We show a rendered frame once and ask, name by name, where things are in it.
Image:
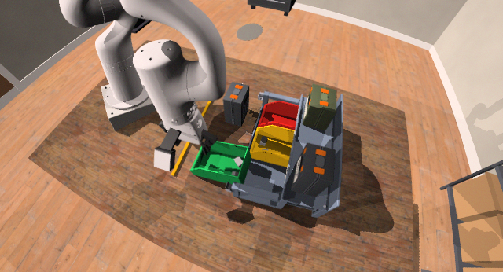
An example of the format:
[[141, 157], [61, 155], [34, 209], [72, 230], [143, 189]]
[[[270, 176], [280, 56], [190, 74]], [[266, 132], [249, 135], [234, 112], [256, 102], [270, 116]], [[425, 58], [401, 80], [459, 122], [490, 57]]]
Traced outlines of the green bin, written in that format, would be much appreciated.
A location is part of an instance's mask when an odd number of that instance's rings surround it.
[[[240, 168], [234, 161], [238, 156], [243, 160]], [[201, 146], [190, 171], [219, 182], [244, 184], [251, 160], [249, 147], [216, 141], [207, 155], [204, 155]], [[238, 177], [231, 175], [232, 171], [239, 172]]]

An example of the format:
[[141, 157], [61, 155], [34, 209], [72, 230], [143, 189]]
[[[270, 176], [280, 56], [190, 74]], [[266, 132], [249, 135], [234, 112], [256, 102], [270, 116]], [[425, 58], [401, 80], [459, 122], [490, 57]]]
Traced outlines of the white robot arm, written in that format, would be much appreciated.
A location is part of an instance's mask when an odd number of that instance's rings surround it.
[[[64, 18], [76, 27], [113, 21], [95, 42], [110, 85], [105, 99], [111, 107], [134, 108], [150, 97], [162, 121], [180, 124], [197, 110], [195, 101], [216, 101], [224, 95], [226, 57], [222, 38], [210, 18], [190, 0], [59, 3]], [[149, 42], [134, 54], [131, 33], [139, 18], [166, 24], [182, 33], [193, 44], [199, 60], [186, 60], [180, 45], [168, 39]], [[174, 169], [173, 148], [180, 134], [179, 130], [169, 129], [155, 148], [154, 167]]]

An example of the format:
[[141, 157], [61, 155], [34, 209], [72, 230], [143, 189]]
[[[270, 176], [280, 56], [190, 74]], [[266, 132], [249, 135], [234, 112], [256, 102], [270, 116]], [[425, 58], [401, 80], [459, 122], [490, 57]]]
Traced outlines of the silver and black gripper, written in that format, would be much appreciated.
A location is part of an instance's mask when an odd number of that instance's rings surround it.
[[[165, 133], [167, 133], [170, 128], [181, 131], [181, 134], [175, 145], [179, 146], [181, 140], [198, 145], [200, 144], [201, 146], [203, 146], [202, 150], [204, 152], [204, 155], [207, 155], [207, 152], [210, 152], [211, 146], [215, 144], [218, 139], [213, 134], [207, 132], [207, 125], [198, 109], [196, 111], [193, 111], [189, 119], [184, 123], [169, 124], [161, 121], [159, 126]], [[205, 139], [204, 143], [202, 142], [203, 139]]]

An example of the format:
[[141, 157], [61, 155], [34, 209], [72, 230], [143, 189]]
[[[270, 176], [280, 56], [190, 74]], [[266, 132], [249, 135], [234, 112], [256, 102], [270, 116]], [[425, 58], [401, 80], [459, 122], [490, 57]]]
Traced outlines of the orange bar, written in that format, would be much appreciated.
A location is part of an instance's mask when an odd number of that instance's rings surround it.
[[[202, 114], [201, 114], [203, 117], [205, 116], [205, 114], [206, 114], [206, 112], [207, 112], [207, 110], [208, 110], [208, 108], [209, 108], [210, 104], [211, 104], [211, 101], [209, 101], [209, 102], [207, 103], [207, 105], [206, 105], [205, 109], [203, 110], [203, 112], [202, 112]], [[178, 159], [178, 162], [176, 163], [176, 165], [175, 165], [175, 167], [174, 167], [174, 170], [173, 170], [173, 171], [172, 171], [172, 173], [171, 173], [171, 175], [175, 176], [175, 174], [176, 174], [176, 172], [177, 172], [177, 170], [178, 170], [178, 168], [179, 168], [179, 166], [180, 166], [180, 164], [181, 164], [181, 162], [182, 162], [182, 160], [183, 160], [183, 157], [184, 157], [184, 155], [185, 155], [185, 153], [186, 153], [186, 151], [187, 151], [187, 149], [188, 149], [188, 147], [189, 147], [189, 145], [190, 145], [190, 142], [187, 142], [187, 143], [186, 143], [186, 145], [185, 145], [185, 148], [184, 148], [184, 149], [183, 149], [183, 151], [182, 151], [181, 156], [180, 156], [180, 157], [179, 157], [179, 159]]]

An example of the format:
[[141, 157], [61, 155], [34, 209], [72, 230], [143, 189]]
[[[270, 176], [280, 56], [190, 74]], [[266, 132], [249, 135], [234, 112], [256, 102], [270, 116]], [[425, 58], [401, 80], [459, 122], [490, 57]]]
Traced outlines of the yellow open bin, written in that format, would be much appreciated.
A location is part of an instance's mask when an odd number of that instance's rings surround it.
[[[250, 148], [251, 158], [287, 167], [293, 134], [294, 130], [274, 125], [258, 127]], [[259, 144], [262, 136], [268, 137], [265, 146]]]

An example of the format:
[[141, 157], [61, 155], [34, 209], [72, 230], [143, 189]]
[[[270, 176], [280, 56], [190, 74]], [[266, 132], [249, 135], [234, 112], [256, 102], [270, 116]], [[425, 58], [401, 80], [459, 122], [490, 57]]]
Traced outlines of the red open bin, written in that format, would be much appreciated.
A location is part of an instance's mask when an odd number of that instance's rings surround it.
[[283, 101], [275, 101], [265, 104], [258, 127], [274, 125], [295, 130], [298, 110], [299, 105]]

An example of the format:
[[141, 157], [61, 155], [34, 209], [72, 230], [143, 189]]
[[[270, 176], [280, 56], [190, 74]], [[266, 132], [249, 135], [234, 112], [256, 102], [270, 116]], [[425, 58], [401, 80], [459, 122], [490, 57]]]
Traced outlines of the grey metal shelf rack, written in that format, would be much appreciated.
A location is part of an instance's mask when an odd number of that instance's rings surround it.
[[[286, 204], [289, 204], [309, 209], [312, 210], [311, 217], [315, 218], [339, 207], [343, 159], [343, 95], [340, 95], [336, 103], [336, 114], [328, 128], [321, 130], [303, 125], [303, 115], [307, 101], [307, 98], [303, 97], [303, 95], [301, 95], [300, 99], [296, 99], [266, 91], [264, 93], [259, 92], [258, 100], [263, 102], [248, 146], [249, 150], [252, 146], [264, 105], [268, 104], [269, 99], [299, 105], [288, 167], [252, 158], [244, 184], [238, 182], [230, 184], [227, 182], [226, 191], [233, 192], [234, 197], [274, 208], [282, 209]], [[296, 162], [306, 143], [336, 150], [334, 181], [316, 197], [291, 191]]]

